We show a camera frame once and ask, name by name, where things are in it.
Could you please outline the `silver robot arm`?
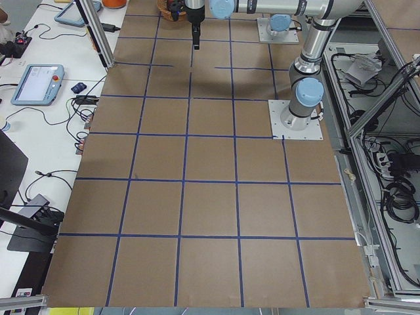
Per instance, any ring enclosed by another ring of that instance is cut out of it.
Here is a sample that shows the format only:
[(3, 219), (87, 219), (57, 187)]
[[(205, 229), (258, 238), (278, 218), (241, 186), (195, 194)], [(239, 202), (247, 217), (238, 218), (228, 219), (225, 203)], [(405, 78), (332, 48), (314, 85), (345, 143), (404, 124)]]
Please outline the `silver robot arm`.
[(311, 16), (306, 40), (289, 69), (292, 97), (281, 113), (281, 123), (294, 131), (304, 130), (324, 95), (318, 80), (320, 62), (337, 22), (352, 14), (361, 1), (208, 1), (215, 18), (230, 18), (234, 12)]
[(266, 31), (272, 37), (285, 37), (291, 31), (301, 31), (301, 23), (288, 14), (273, 14), (268, 19)]

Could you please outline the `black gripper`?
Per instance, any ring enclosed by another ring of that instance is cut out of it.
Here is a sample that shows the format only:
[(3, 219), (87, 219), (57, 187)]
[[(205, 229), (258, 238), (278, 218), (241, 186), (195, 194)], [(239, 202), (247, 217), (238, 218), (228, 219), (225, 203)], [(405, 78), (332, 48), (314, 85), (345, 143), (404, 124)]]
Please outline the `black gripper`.
[(205, 19), (205, 0), (185, 0), (184, 11), (188, 21), (192, 24), (192, 41), (194, 50), (200, 49), (200, 24)]

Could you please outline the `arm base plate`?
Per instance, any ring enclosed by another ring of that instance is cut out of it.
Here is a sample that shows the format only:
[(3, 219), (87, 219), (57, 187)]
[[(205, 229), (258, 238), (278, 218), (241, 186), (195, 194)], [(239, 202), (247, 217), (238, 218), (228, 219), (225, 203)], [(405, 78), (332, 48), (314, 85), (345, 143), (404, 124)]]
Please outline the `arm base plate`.
[(272, 138), (276, 140), (323, 140), (320, 122), (323, 113), (313, 109), (309, 117), (296, 117), (289, 111), (288, 100), (269, 100)]
[(257, 18), (260, 43), (297, 45), (298, 27), (290, 15), (274, 14), (268, 18)]

